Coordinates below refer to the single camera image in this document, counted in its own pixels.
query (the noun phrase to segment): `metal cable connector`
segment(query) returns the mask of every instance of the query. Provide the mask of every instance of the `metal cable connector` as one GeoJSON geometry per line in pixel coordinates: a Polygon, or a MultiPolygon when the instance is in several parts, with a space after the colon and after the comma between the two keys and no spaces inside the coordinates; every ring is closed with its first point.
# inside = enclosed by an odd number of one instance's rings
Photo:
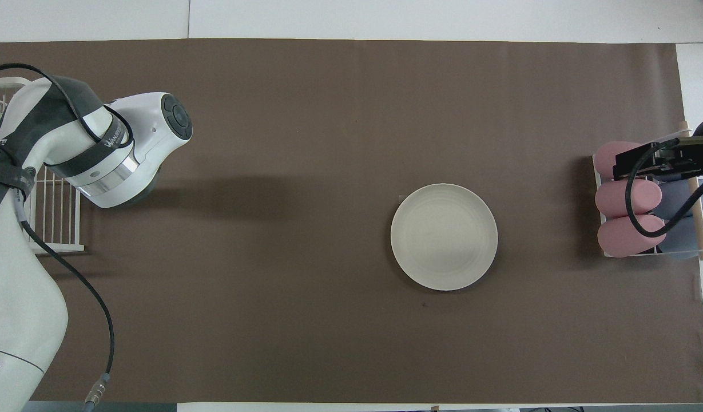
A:
{"type": "Polygon", "coordinates": [[[89,391],[87,398],[84,399],[85,404],[91,402],[94,406],[97,406],[97,404],[100,403],[100,399],[102,399],[102,396],[105,394],[106,389],[108,388],[108,382],[110,382],[110,374],[103,373],[100,377],[100,380],[96,381],[92,386],[92,390],[89,391]]]}

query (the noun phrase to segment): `white dish rack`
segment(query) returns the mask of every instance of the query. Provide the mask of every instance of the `white dish rack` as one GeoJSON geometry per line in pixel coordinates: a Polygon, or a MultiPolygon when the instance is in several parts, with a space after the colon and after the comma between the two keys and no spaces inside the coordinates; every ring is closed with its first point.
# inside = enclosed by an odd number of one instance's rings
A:
{"type": "MultiPolygon", "coordinates": [[[[0,122],[13,95],[29,83],[19,77],[0,78],[0,122]]],[[[46,167],[38,171],[25,210],[33,230],[58,253],[84,251],[80,241],[81,200],[81,193],[66,180],[46,167]]],[[[46,253],[25,232],[23,235],[34,253],[46,253]]]]}
{"type": "MultiPolygon", "coordinates": [[[[681,122],[680,128],[678,132],[672,133],[669,136],[664,136],[663,138],[658,139],[658,141],[664,141],[670,138],[675,138],[675,137],[689,137],[692,130],[689,129],[689,125],[686,122],[681,122]]],[[[597,188],[602,185],[602,178],[598,171],[595,169],[595,156],[593,156],[593,171],[595,174],[595,187],[596,190],[597,188]]],[[[655,183],[659,184],[660,182],[658,180],[654,180],[655,183]]],[[[697,182],[696,177],[692,177],[689,179],[689,190],[691,192],[694,192],[697,190],[697,187],[699,186],[699,182],[697,182]]],[[[694,229],[696,230],[696,235],[697,235],[697,245],[699,249],[697,250],[692,250],[692,251],[676,251],[676,252],[662,252],[657,250],[656,247],[647,249],[646,251],[642,251],[641,253],[638,253],[637,255],[632,255],[632,256],[655,256],[655,255],[670,255],[670,253],[686,253],[686,252],[699,252],[699,257],[700,260],[703,260],[703,211],[702,211],[702,201],[701,199],[697,199],[697,202],[692,206],[692,216],[694,216],[694,229]]],[[[604,224],[605,221],[608,220],[602,213],[600,213],[600,224],[604,224]]],[[[612,258],[611,255],[608,255],[608,253],[603,252],[603,255],[606,256],[607,258],[612,258]]]]}

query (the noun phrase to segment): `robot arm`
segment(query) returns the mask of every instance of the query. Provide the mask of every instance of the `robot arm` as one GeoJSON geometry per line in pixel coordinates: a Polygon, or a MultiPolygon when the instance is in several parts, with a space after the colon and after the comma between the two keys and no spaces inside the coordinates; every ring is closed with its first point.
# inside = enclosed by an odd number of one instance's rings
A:
{"type": "Polygon", "coordinates": [[[11,99],[0,123],[0,411],[19,411],[53,360],[66,331],[66,304],[19,226],[19,190],[42,164],[102,208],[152,189],[166,156],[186,143],[192,124],[166,93],[103,105],[85,83],[33,81],[11,99]]]}

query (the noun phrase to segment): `white plate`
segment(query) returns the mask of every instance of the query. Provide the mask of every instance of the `white plate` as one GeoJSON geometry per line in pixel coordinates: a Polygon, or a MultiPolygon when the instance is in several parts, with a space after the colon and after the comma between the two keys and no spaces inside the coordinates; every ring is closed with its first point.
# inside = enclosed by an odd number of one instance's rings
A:
{"type": "Polygon", "coordinates": [[[458,185],[419,188],[399,204],[390,238],[396,261],[415,282],[456,290],[481,279],[498,246],[484,201],[458,185]]]}

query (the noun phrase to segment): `white background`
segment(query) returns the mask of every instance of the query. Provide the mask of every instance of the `white background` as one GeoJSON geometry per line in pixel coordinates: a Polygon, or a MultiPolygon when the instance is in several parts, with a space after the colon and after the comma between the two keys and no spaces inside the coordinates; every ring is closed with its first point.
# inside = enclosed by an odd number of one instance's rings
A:
{"type": "MultiPolygon", "coordinates": [[[[0,42],[187,37],[703,43],[703,0],[0,0],[0,42]]],[[[703,120],[703,44],[677,54],[694,128],[703,120]]]]}

